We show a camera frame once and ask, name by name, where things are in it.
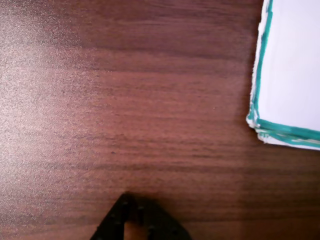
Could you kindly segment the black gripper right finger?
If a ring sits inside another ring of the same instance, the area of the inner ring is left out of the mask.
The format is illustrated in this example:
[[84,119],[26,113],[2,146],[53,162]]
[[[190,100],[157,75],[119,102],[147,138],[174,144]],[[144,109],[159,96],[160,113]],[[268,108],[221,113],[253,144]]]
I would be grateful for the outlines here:
[[164,208],[149,198],[136,200],[137,223],[147,231],[148,240],[191,240],[189,232]]

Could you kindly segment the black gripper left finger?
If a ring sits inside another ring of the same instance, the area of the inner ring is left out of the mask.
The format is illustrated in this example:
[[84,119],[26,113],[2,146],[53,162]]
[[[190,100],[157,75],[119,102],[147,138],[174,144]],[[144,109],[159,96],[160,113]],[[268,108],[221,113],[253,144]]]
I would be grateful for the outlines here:
[[125,223],[130,219],[135,199],[129,193],[123,193],[111,207],[90,240],[123,240]]

